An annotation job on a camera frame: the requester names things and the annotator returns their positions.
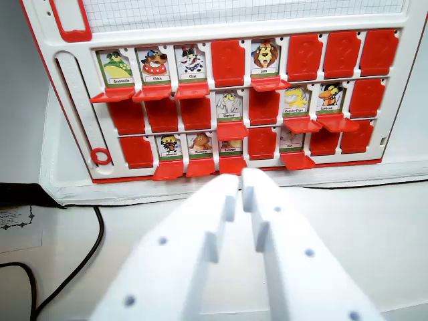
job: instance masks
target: cartoon face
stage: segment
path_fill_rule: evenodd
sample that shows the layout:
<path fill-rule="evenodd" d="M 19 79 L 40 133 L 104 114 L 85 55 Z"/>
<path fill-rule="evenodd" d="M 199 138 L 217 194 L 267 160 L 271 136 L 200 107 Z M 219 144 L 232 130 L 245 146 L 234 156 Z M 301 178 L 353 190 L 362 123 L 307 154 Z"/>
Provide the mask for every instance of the cartoon face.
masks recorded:
<path fill-rule="evenodd" d="M 176 151 L 175 147 L 177 146 L 177 139 L 174 136 L 162 136 L 160 143 L 167 152 Z"/>
<path fill-rule="evenodd" d="M 337 105 L 336 96 L 342 90 L 343 88 L 338 82 L 334 84 L 326 84 L 323 88 L 323 92 L 319 95 L 319 97 L 324 100 L 325 106 Z"/>
<path fill-rule="evenodd" d="M 286 90 L 286 104 L 292 107 L 303 108 L 308 103 L 305 91 L 301 87 L 289 88 Z"/>
<path fill-rule="evenodd" d="M 182 47 L 181 49 L 183 53 L 180 63 L 184 65 L 185 72 L 202 71 L 203 60 L 200 55 L 196 54 L 196 49 L 193 46 L 191 46 L 189 49 L 186 47 Z"/>
<path fill-rule="evenodd" d="M 263 42 L 252 54 L 254 63 L 260 68 L 267 68 L 278 58 L 278 49 L 270 42 Z"/>
<path fill-rule="evenodd" d="M 217 102 L 217 107 L 222 109 L 222 112 L 238 112 L 241 107 L 241 100 L 233 92 L 225 92 L 221 99 Z"/>

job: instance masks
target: red trim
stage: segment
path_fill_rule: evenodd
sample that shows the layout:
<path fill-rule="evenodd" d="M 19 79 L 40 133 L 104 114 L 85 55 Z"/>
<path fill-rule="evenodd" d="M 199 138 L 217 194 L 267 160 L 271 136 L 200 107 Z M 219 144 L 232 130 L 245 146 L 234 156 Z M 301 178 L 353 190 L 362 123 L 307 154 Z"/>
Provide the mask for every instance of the red trim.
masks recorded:
<path fill-rule="evenodd" d="M 134 87 L 106 88 L 102 92 L 91 98 L 91 103 L 95 102 L 121 102 L 122 100 L 131 99 L 135 94 Z"/>
<path fill-rule="evenodd" d="M 267 92 L 270 90 L 281 90 L 291 86 L 291 83 L 282 80 L 281 76 L 274 77 L 253 77 L 251 86 L 258 92 Z"/>
<path fill-rule="evenodd" d="M 98 158 L 98 155 L 96 154 L 97 152 L 103 152 L 105 155 L 107 155 L 107 159 L 103 160 L 103 161 L 100 160 Z M 107 164 L 110 164 L 110 162 L 112 161 L 112 155 L 110 155 L 108 150 L 106 150 L 105 148 L 101 148 L 101 147 L 94 148 L 91 151 L 91 158 L 94 161 L 94 163 L 96 163 L 98 165 L 107 165 Z"/>
<path fill-rule="evenodd" d="M 143 86 L 142 90 L 137 92 L 132 100 L 135 102 L 145 102 L 147 100 L 160 100 L 171 96 L 172 88 L 167 85 L 149 85 Z"/>
<path fill-rule="evenodd" d="M 370 160 L 357 160 L 354 162 L 341 162 L 341 163 L 328 163 L 328 164 L 315 164 L 317 167 L 335 167 L 335 166 L 354 166 L 354 165 L 372 165 L 379 164 L 382 162 L 382 159 L 370 159 Z M 285 166 L 280 167 L 262 167 L 260 168 L 263 171 L 286 171 Z M 104 183 L 123 183 L 123 182 L 133 182 L 133 181 L 148 181 L 152 179 L 152 176 L 135 176 L 135 177 L 120 177 L 117 179 L 92 179 L 94 184 L 104 184 Z"/>
<path fill-rule="evenodd" d="M 71 30 L 65 31 L 62 27 L 60 16 L 58 15 L 55 0 L 49 0 L 51 4 L 52 13 L 55 17 L 58 30 L 60 31 L 61 38 L 66 42 L 81 42 L 81 41 L 90 41 L 92 39 L 92 32 L 89 26 L 88 16 L 86 15 L 85 6 L 83 0 L 78 0 L 80 13 L 82 14 L 82 19 L 85 25 L 85 30 Z"/>

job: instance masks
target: lion cartoon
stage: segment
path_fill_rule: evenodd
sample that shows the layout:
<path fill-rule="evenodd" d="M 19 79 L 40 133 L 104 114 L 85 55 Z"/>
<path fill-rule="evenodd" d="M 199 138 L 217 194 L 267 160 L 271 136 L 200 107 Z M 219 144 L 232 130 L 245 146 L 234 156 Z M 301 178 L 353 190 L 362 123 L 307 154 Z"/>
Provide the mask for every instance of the lion cartoon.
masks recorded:
<path fill-rule="evenodd" d="M 193 140 L 193 144 L 189 148 L 193 148 L 195 150 L 212 149 L 211 145 L 209 144 L 209 137 L 204 132 L 196 136 L 196 138 Z"/>
<path fill-rule="evenodd" d="M 251 54 L 254 64 L 260 68 L 267 68 L 278 59 L 278 49 L 270 42 L 263 42 Z"/>

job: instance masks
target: character name label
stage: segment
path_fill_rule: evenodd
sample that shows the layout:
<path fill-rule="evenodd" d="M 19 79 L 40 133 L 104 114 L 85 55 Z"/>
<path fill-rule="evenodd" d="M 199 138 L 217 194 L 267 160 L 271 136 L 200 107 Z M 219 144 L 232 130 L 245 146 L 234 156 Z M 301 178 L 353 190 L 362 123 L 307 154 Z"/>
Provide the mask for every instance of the character name label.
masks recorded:
<path fill-rule="evenodd" d="M 144 81 L 145 82 L 164 82 L 165 80 L 169 80 L 168 75 L 161 75 L 161 76 L 145 76 Z"/>
<path fill-rule="evenodd" d="M 253 69 L 251 71 L 251 73 L 254 74 L 270 74 L 276 72 L 276 68 L 275 67 L 270 67 L 270 68 L 257 68 L 257 69 Z"/>
<path fill-rule="evenodd" d="M 112 78 L 109 79 L 108 81 L 109 84 L 111 85 L 115 85 L 115 84 L 133 84 L 134 83 L 134 78 L 133 77 L 129 77 L 129 78 Z"/>
<path fill-rule="evenodd" d="M 196 79 L 205 78 L 205 72 L 195 72 L 192 74 L 181 74 L 180 79 Z"/>

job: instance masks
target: cartoon character picture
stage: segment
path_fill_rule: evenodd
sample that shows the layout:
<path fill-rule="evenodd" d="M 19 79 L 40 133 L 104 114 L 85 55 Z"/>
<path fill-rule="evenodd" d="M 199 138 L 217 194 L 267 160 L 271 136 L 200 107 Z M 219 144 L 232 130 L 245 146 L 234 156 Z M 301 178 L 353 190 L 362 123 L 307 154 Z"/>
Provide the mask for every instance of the cartoon character picture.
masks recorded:
<path fill-rule="evenodd" d="M 242 97 L 236 92 L 218 92 L 215 94 L 217 119 L 220 122 L 242 119 Z"/>
<path fill-rule="evenodd" d="M 220 156 L 242 155 L 242 140 L 219 141 Z"/>
<path fill-rule="evenodd" d="M 280 152 L 292 152 L 303 149 L 304 134 L 294 134 L 288 128 L 281 129 Z"/>
<path fill-rule="evenodd" d="M 169 84 L 168 56 L 157 48 L 137 48 L 142 81 L 145 84 Z"/>
<path fill-rule="evenodd" d="M 291 87 L 285 91 L 286 107 L 283 116 L 304 116 L 308 113 L 310 91 L 303 87 Z"/>
<path fill-rule="evenodd" d="M 134 78 L 128 58 L 122 57 L 119 50 L 97 51 L 96 55 L 106 86 L 133 85 Z"/>
<path fill-rule="evenodd" d="M 175 57 L 180 81 L 206 80 L 205 55 L 197 49 L 196 45 L 176 47 Z"/>
<path fill-rule="evenodd" d="M 280 51 L 273 41 L 251 43 L 251 76 L 278 75 Z"/>
<path fill-rule="evenodd" d="M 211 146 L 211 138 L 204 132 L 198 134 L 187 135 L 189 143 L 189 157 L 211 157 L 213 156 L 213 147 Z"/>
<path fill-rule="evenodd" d="M 317 112 L 329 113 L 340 112 L 342 108 L 343 87 L 339 82 L 334 84 L 321 85 L 321 93 L 319 94 Z"/>

